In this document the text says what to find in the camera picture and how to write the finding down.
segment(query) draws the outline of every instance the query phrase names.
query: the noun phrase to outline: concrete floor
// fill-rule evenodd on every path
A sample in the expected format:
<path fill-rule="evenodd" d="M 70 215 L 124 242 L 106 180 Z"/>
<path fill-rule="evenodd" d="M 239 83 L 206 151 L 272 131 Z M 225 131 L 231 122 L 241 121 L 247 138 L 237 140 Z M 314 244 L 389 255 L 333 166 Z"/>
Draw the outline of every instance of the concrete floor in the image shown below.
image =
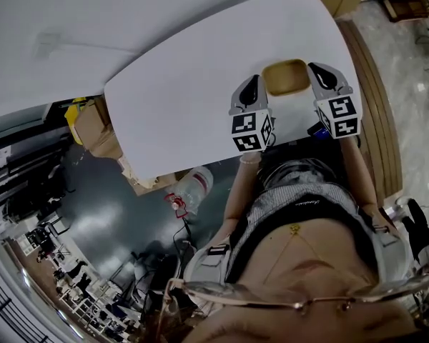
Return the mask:
<path fill-rule="evenodd" d="M 429 46 L 415 45 L 429 21 L 392 24 L 380 5 L 368 2 L 351 14 L 364 36 L 383 78 L 398 130 L 404 195 L 429 205 Z M 74 145 L 64 165 L 69 186 L 63 200 L 64 223 L 86 258 L 103 277 L 110 277 L 130 252 L 151 249 L 173 252 L 173 234 L 182 222 L 163 200 L 163 190 L 137 197 L 119 165 L 94 158 Z M 202 203 L 191 229 L 198 245 L 216 232 L 237 160 L 208 165 L 214 174 L 211 194 Z M 429 208 L 425 209 L 429 220 Z"/>
<path fill-rule="evenodd" d="M 349 16 L 364 37 L 388 93 L 398 132 L 403 194 L 429 205 L 429 45 L 415 44 L 429 34 L 429 19 L 390 23 L 376 1 Z M 429 207 L 423 208 L 429 222 Z"/>

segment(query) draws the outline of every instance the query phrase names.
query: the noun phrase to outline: glasses frame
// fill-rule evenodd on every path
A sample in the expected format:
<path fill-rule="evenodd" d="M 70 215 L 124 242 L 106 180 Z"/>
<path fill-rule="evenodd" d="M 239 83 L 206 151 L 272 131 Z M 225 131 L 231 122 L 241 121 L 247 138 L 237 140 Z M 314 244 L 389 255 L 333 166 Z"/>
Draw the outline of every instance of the glasses frame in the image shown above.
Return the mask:
<path fill-rule="evenodd" d="M 162 300 L 162 308 L 159 315 L 159 324 L 157 326 L 156 332 L 156 341 L 159 341 L 160 332 L 162 330 L 162 322 L 164 319 L 164 313 L 168 312 L 168 308 L 172 302 L 176 302 L 176 299 L 170 294 L 173 289 L 181 289 L 186 295 L 190 297 L 196 297 L 198 299 L 203 299 L 207 302 L 213 302 L 215 304 L 223 304 L 228 306 L 236 306 L 236 307 L 249 307 L 249 308 L 270 308 L 270 309 L 293 309 L 296 312 L 300 312 L 301 314 L 306 314 L 308 311 L 308 307 L 317 302 L 341 302 L 339 309 L 346 312 L 352 306 L 352 304 L 373 304 L 377 302 L 386 302 L 395 299 L 399 299 L 401 297 L 406 297 L 410 295 L 414 295 L 418 292 L 429 289 L 429 274 L 425 276 L 416 276 L 411 279 L 405 281 L 399 281 L 398 284 L 406 283 L 414 278 L 423 278 L 428 277 L 428 280 L 424 280 L 421 284 L 417 286 L 409 286 L 406 288 L 396 288 L 396 290 L 390 289 L 385 293 L 378 292 L 377 294 L 366 294 L 363 293 L 365 289 L 361 289 L 358 292 L 348 293 L 346 296 L 336 296 L 336 297 L 315 297 L 311 299 L 305 299 L 301 302 L 267 302 L 267 301 L 252 301 L 252 300 L 241 300 L 241 299 L 231 299 L 227 297 L 219 297 L 214 296 L 212 294 L 206 294 L 194 289 L 194 287 L 199 286 L 203 287 L 206 282 L 186 282 L 183 279 L 171 278 L 167 282 L 167 285 L 164 290 L 164 296 Z M 219 284 L 222 287 L 242 287 L 246 288 L 246 286 L 241 284 Z"/>

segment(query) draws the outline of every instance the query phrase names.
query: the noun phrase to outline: white tabletop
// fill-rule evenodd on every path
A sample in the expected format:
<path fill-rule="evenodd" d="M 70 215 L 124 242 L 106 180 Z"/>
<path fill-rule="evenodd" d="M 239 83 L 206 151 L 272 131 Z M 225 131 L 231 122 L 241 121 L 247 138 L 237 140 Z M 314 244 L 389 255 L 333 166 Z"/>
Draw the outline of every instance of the white tabletop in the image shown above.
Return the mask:
<path fill-rule="evenodd" d="M 249 76 L 302 59 L 341 71 L 362 114 L 358 79 L 345 41 L 320 0 L 250 0 L 165 42 L 105 86 L 114 130 L 135 174 L 148 179 L 238 156 L 230 101 Z M 311 87 L 269 95 L 277 144 L 307 136 L 318 121 Z"/>

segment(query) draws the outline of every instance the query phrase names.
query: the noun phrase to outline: wooden bowl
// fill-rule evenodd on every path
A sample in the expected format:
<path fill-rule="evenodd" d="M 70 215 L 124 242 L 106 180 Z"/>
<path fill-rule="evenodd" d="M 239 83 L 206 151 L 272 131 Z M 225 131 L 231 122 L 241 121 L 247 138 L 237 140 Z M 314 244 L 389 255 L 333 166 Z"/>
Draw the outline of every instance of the wooden bowl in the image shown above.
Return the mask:
<path fill-rule="evenodd" d="M 307 65 L 299 59 L 267 66 L 262 70 L 262 78 L 267 92 L 273 96 L 298 93 L 310 86 Z"/>

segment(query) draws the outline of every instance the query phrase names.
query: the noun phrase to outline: clear plastic bottle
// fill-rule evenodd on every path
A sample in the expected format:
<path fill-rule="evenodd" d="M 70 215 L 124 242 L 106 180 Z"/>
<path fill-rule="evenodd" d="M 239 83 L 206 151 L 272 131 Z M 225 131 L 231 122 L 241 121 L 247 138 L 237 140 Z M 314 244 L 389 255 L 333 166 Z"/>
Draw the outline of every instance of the clear plastic bottle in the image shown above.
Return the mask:
<path fill-rule="evenodd" d="M 199 205 L 213 187 L 213 174 L 204 166 L 198 166 L 187 173 L 178 183 L 167 188 L 165 197 L 172 205 L 178 218 L 188 214 L 197 215 Z"/>

